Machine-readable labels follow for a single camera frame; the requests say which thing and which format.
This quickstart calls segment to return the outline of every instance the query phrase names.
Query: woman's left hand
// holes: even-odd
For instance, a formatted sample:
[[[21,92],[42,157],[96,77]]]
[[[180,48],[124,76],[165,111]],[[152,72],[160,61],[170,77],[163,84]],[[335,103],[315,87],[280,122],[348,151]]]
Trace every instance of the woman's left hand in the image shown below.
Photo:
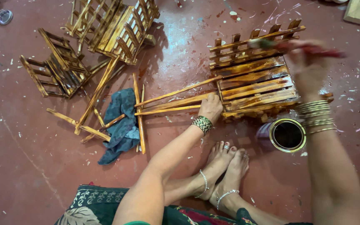
[[[220,97],[214,93],[210,93],[208,98],[202,100],[200,112],[198,115],[208,118],[214,125],[217,119],[219,119],[222,111],[223,106],[222,102],[220,101]]]

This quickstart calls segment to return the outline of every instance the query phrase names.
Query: stack of bangles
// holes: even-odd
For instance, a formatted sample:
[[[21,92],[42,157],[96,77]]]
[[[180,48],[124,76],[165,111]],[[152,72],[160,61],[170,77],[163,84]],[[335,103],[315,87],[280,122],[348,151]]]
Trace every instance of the stack of bangles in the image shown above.
[[[329,126],[329,125],[332,126],[332,127],[324,128],[321,130],[311,131],[311,132],[309,132],[309,134],[314,134],[314,133],[322,132],[325,130],[336,130],[337,129],[336,127],[334,127],[333,118],[314,120],[315,117],[331,114],[330,106],[329,106],[327,100],[314,101],[314,102],[298,105],[296,107],[296,111],[298,112],[300,118],[305,119],[305,121],[302,122],[302,125],[306,129],[311,128],[313,126]]]
[[[201,130],[204,132],[204,136],[213,126],[212,122],[204,116],[198,116],[197,118],[195,118],[192,124],[201,128]]]

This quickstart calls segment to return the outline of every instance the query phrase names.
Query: silver anklet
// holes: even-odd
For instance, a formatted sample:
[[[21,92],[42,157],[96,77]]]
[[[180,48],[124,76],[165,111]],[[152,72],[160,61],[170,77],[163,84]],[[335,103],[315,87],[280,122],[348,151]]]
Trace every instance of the silver anklet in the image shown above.
[[[217,202],[218,202],[218,205],[216,206],[216,209],[217,209],[217,210],[219,210],[219,203],[220,203],[220,201],[222,200],[222,198],[224,198],[224,196],[226,196],[226,195],[228,195],[228,194],[231,194],[231,193],[240,193],[240,191],[233,189],[233,190],[227,192],[226,194],[222,195],[219,199],[216,198],[216,200],[217,200]]]
[[[204,190],[204,192],[202,192],[200,195],[198,195],[197,197],[195,197],[196,199],[199,198],[199,197],[201,197],[201,196],[209,189],[209,187],[208,187],[208,185],[207,185],[206,177],[205,177],[204,173],[202,172],[202,170],[200,170],[200,174],[203,176],[204,181],[205,181],[205,190]]]

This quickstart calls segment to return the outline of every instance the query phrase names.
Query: green bangle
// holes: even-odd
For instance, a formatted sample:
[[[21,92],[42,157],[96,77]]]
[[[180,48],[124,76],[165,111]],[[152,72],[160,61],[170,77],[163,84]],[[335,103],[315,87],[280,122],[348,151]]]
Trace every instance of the green bangle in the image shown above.
[[[201,128],[201,130],[204,132],[204,136],[213,126],[212,122],[204,116],[198,116],[198,118],[196,118],[192,124]]]

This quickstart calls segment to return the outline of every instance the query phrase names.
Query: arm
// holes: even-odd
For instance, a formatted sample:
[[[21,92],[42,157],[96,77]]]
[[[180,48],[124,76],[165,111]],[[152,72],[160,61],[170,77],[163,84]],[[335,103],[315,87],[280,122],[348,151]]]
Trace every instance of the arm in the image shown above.
[[[219,96],[211,94],[202,100],[198,115],[216,122],[223,111]],[[132,221],[161,224],[164,209],[164,185],[176,166],[190,149],[204,136],[195,126],[185,130],[149,161],[136,184],[130,188],[119,204],[113,224],[122,225]]]
[[[296,64],[295,85],[304,103],[321,100],[318,91],[327,74],[323,58],[307,59],[302,51],[290,54]],[[328,119],[331,115],[308,118]],[[313,126],[307,133],[332,125]],[[315,224],[360,224],[358,175],[334,130],[307,135],[308,166],[312,185]]]

